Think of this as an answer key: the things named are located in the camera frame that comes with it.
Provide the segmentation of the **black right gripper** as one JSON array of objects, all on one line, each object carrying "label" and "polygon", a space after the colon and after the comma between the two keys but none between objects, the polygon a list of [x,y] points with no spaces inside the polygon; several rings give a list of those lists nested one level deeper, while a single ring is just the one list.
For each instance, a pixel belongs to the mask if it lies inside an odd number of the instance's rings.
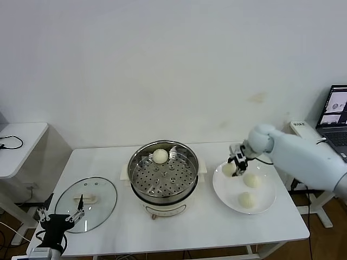
[{"label": "black right gripper", "polygon": [[229,146],[229,158],[227,163],[235,162],[236,170],[233,177],[241,176],[247,170],[247,158],[244,154],[245,146],[243,144],[234,144]]}]

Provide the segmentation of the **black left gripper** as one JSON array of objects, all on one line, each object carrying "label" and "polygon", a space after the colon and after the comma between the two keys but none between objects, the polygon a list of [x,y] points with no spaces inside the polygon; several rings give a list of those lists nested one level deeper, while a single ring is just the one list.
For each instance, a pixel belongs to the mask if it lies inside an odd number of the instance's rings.
[{"label": "black left gripper", "polygon": [[45,231],[41,246],[60,246],[65,231],[70,229],[70,223],[77,223],[85,215],[83,195],[80,196],[76,212],[71,216],[68,214],[49,215],[48,210],[53,196],[54,194],[51,193],[43,204],[37,208],[41,228]]}]

